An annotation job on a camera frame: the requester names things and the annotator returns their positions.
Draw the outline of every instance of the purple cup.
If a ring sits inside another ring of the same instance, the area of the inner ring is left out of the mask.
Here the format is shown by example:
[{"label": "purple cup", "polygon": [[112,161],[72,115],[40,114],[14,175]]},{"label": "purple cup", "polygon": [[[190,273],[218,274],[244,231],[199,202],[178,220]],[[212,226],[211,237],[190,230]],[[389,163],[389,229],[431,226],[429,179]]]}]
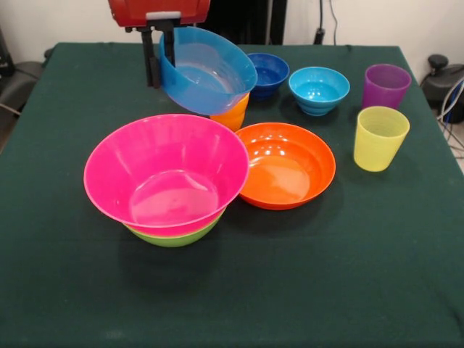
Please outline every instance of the purple cup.
[{"label": "purple cup", "polygon": [[397,109],[411,85],[409,73],[390,64],[377,64],[365,71],[362,108],[391,107]]}]

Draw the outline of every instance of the light blue bowl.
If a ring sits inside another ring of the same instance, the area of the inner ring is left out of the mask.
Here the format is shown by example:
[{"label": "light blue bowl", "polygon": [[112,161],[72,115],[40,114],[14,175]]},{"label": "light blue bowl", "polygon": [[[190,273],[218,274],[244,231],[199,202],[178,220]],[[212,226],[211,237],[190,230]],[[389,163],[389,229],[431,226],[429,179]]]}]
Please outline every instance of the light blue bowl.
[{"label": "light blue bowl", "polygon": [[208,30],[174,29],[175,67],[159,45],[161,81],[177,104],[201,115],[227,112],[257,82],[253,62],[229,40]]},{"label": "light blue bowl", "polygon": [[349,92],[349,81],[327,67],[304,67],[289,78],[289,87],[305,114],[324,116]]},{"label": "light blue bowl", "polygon": [[288,78],[289,65],[280,57],[268,53],[248,54],[256,67],[258,82],[250,93],[256,100],[264,100],[271,97]]}]

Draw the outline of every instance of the yellow cup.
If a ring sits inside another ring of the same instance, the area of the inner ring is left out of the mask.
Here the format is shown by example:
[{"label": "yellow cup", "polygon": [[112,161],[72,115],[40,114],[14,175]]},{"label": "yellow cup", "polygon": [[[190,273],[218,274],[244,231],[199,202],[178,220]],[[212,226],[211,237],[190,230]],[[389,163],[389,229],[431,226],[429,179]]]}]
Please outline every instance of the yellow cup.
[{"label": "yellow cup", "polygon": [[368,107],[357,116],[355,162],[362,169],[387,169],[409,132],[406,116],[389,107]]},{"label": "yellow cup", "polygon": [[238,131],[245,119],[245,110],[247,109],[248,99],[249,93],[247,93],[235,107],[223,114],[211,115],[210,119],[219,122],[233,132]]}]

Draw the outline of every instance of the plastic bowl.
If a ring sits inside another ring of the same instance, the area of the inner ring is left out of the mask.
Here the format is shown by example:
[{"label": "plastic bowl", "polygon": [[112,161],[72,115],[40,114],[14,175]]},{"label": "plastic bowl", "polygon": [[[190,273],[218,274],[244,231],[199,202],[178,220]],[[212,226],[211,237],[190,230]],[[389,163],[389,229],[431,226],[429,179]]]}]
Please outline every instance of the plastic bowl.
[{"label": "plastic bowl", "polygon": [[247,179],[248,155],[225,126],[158,115],[116,130],[84,169],[89,199],[110,218],[153,236],[180,236],[214,221]]},{"label": "plastic bowl", "polygon": [[251,53],[258,74],[258,81],[251,92],[252,98],[263,100],[271,97],[288,78],[289,65],[280,57],[267,53]]},{"label": "plastic bowl", "polygon": [[256,84],[252,61],[222,36],[184,27],[174,29],[174,39],[175,67],[167,60],[164,45],[159,45],[162,87],[187,110],[223,114]]},{"label": "plastic bowl", "polygon": [[269,210],[298,207],[324,192],[335,176],[335,157],[314,133],[288,123],[258,123],[236,133],[250,157],[240,196]]},{"label": "plastic bowl", "polygon": [[182,236],[177,237],[158,237],[158,236],[151,236],[149,234],[142,233],[137,231],[134,228],[126,225],[130,232],[135,234],[140,239],[144,241],[157,245],[159,247],[166,247],[166,248],[176,248],[176,247],[184,247],[185,245],[189,245],[198,241],[200,238],[206,236],[208,232],[212,230],[213,227],[219,222],[220,216],[218,216],[215,220],[212,221],[209,225],[204,228],[199,229],[198,231],[194,231],[193,233],[189,233]]},{"label": "plastic bowl", "polygon": [[289,78],[289,86],[305,114],[324,116],[349,92],[349,81],[327,67],[304,67]]}]

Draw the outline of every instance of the orange bowl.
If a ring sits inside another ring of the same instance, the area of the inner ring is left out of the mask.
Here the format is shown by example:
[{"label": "orange bowl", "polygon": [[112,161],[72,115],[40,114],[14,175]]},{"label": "orange bowl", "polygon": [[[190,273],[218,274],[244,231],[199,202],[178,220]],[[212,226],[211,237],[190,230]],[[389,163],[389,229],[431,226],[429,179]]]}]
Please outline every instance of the orange bowl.
[{"label": "orange bowl", "polygon": [[236,132],[250,158],[240,196],[269,210],[298,207],[325,191],[335,176],[335,157],[314,133],[288,123],[258,123]]}]

